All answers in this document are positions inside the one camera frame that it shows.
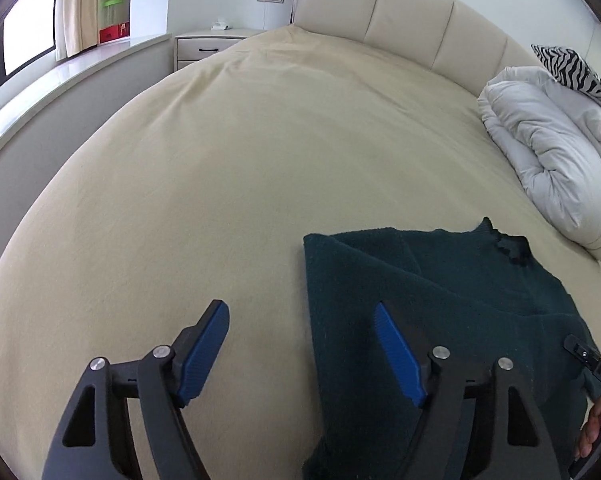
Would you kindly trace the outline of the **person's right hand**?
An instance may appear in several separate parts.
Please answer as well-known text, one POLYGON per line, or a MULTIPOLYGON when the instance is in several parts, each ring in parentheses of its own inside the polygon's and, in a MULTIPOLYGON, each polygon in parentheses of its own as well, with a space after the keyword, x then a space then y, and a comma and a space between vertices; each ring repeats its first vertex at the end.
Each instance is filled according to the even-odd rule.
POLYGON ((579 458, 588 457, 593 450, 593 444, 601 433, 601 397, 596 400, 593 407, 590 409, 588 418, 581 427, 581 433, 578 436, 575 445, 574 457, 578 460, 579 458))

